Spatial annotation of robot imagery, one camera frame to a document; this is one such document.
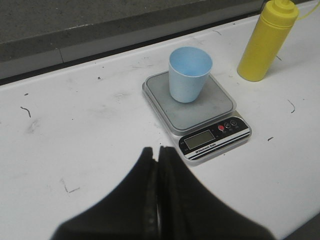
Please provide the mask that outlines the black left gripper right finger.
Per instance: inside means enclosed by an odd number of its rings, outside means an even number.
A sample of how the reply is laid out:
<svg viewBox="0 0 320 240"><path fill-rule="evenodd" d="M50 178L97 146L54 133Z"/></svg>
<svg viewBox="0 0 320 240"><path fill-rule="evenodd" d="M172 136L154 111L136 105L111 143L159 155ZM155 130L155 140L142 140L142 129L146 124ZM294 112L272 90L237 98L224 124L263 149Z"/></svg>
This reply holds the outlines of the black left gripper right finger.
<svg viewBox="0 0 320 240"><path fill-rule="evenodd" d="M273 240L272 233L212 194L173 147L158 157L158 204L162 240Z"/></svg>

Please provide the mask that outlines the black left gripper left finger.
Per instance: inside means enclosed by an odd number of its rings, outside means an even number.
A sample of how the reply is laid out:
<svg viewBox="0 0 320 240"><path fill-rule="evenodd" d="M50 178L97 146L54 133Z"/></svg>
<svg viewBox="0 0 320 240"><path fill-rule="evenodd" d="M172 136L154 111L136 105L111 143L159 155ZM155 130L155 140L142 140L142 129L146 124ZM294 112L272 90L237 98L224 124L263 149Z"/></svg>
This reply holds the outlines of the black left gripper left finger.
<svg viewBox="0 0 320 240"><path fill-rule="evenodd" d="M156 240L158 164L151 147L100 202L62 223L53 240Z"/></svg>

